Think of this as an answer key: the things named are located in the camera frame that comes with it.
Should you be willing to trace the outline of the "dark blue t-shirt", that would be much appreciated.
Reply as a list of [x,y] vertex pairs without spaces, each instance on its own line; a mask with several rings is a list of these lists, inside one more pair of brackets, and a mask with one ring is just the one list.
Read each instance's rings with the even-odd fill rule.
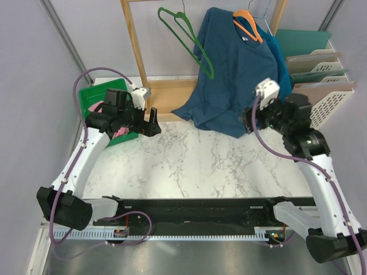
[[197,38],[214,69],[214,78],[200,69],[187,102],[172,111],[205,131],[240,138],[243,109],[252,106],[255,86],[266,78],[278,79],[278,65],[267,41],[256,42],[239,29],[231,11],[211,7]]

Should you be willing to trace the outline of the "orange plastic hanger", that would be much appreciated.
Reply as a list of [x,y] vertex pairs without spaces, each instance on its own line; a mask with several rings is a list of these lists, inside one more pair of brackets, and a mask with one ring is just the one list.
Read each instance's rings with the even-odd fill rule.
[[[240,9],[233,12],[233,23],[242,30],[249,38],[251,38],[255,42],[263,43],[263,38],[257,30],[256,22],[250,13],[249,6],[247,9]],[[243,18],[247,21],[250,30],[248,30],[241,22],[238,22],[238,18]]]

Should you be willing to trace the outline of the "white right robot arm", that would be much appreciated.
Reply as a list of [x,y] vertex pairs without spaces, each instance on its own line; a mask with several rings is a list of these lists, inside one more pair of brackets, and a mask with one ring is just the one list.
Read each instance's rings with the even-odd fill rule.
[[358,255],[361,272],[366,274],[366,230],[353,215],[337,181],[330,148],[323,134],[311,127],[311,104],[305,95],[291,94],[285,101],[257,96],[243,110],[243,123],[270,153],[294,161],[307,180],[319,212],[315,219],[285,197],[268,199],[263,220],[290,227],[306,241],[318,263]]

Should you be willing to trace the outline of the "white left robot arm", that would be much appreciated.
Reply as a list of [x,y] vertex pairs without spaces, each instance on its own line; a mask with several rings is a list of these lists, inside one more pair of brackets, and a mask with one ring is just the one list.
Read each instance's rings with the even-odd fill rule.
[[126,212],[116,199],[83,199],[84,189],[101,152],[121,128],[147,137],[161,133],[156,108],[145,120],[150,95],[146,87],[131,92],[108,89],[104,101],[88,114],[81,139],[64,169],[50,187],[40,187],[37,192],[40,208],[50,224],[81,231],[93,220],[106,218],[113,225],[125,221]]

